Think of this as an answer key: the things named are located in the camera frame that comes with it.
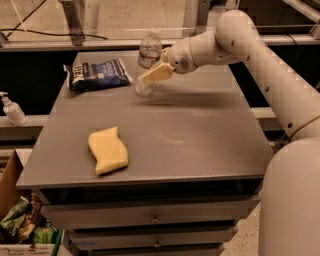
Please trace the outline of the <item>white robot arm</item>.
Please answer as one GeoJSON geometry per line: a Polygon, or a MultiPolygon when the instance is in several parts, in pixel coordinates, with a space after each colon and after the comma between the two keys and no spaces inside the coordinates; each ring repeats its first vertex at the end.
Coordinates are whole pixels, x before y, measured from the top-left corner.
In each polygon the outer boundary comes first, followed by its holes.
{"type": "Polygon", "coordinates": [[[146,85],[207,65],[244,63],[291,139],[272,158],[261,191],[259,256],[320,256],[320,94],[261,39],[240,10],[176,42],[139,77],[146,85]]]}

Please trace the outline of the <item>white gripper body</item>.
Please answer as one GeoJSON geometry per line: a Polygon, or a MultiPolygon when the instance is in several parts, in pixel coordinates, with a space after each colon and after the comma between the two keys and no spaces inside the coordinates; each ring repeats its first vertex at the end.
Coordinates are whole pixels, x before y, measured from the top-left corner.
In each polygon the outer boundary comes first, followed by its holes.
{"type": "Polygon", "coordinates": [[[197,69],[191,54],[191,42],[189,38],[173,44],[167,52],[167,59],[178,74],[190,73],[197,69]]]}

